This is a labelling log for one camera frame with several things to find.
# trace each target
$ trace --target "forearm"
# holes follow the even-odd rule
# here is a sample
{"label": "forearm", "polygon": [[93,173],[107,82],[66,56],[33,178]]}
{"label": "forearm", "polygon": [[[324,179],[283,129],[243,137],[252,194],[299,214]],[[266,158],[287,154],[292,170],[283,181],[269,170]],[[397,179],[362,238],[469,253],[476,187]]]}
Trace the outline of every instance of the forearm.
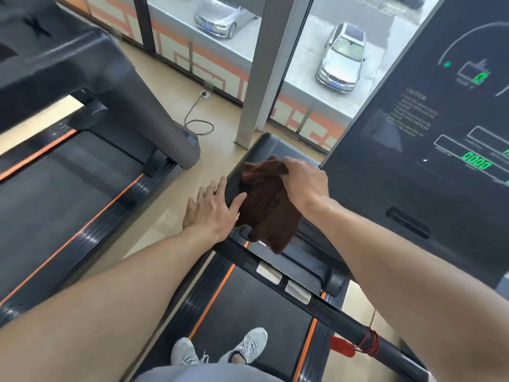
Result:
{"label": "forearm", "polygon": [[185,274],[212,244],[209,236],[188,228],[11,322],[0,330],[3,378],[117,381],[153,333]]}
{"label": "forearm", "polygon": [[331,199],[305,215],[333,243],[373,306],[436,379],[498,380],[508,372],[505,299]]}

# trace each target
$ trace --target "car windshield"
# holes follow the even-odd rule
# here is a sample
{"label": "car windshield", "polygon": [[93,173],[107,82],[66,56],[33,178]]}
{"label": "car windshield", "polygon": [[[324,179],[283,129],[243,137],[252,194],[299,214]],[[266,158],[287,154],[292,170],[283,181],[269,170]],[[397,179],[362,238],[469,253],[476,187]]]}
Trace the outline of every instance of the car windshield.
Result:
{"label": "car windshield", "polygon": [[332,46],[332,49],[346,56],[356,62],[362,61],[362,52],[364,47],[360,44],[354,43],[347,38],[338,38],[336,43]]}
{"label": "car windshield", "polygon": [[240,5],[237,5],[233,1],[230,1],[230,0],[217,0],[217,1],[221,1],[223,4],[231,6],[232,8],[237,8],[237,9],[240,8]]}

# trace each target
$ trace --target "hand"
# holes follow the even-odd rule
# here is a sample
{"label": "hand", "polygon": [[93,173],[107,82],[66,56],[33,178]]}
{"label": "hand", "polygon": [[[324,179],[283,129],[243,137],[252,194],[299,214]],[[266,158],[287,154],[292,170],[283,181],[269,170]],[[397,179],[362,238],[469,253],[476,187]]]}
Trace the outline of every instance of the hand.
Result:
{"label": "hand", "polygon": [[288,198],[302,215],[307,214],[323,198],[329,198],[327,174],[301,159],[285,158],[288,174],[281,176]]}
{"label": "hand", "polygon": [[187,202],[182,230],[189,227],[201,228],[201,233],[210,237],[213,244],[228,237],[235,226],[240,206],[246,199],[247,193],[240,193],[228,209],[225,202],[225,189],[225,176],[221,177],[217,187],[215,181],[212,181],[207,189],[201,187],[196,201],[190,198]]}

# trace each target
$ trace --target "car hood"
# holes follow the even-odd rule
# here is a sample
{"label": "car hood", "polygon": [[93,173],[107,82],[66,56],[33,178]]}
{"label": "car hood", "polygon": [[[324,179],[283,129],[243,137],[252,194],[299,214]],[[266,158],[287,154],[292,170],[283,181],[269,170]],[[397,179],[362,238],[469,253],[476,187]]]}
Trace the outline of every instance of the car hood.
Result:
{"label": "car hood", "polygon": [[322,61],[322,66],[330,75],[347,83],[358,82],[361,64],[361,62],[349,59],[332,49],[327,51],[327,56]]}
{"label": "car hood", "polygon": [[239,9],[226,5],[218,0],[201,0],[196,8],[196,14],[212,23],[233,20]]}

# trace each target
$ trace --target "power outlet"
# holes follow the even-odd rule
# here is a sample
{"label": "power outlet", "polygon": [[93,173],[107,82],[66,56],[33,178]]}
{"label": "power outlet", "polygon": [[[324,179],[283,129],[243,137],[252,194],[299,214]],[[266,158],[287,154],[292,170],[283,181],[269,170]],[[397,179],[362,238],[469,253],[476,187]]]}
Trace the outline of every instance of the power outlet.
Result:
{"label": "power outlet", "polygon": [[203,98],[203,99],[208,99],[209,96],[210,96],[210,92],[206,91],[206,90],[203,90],[200,92],[200,96]]}

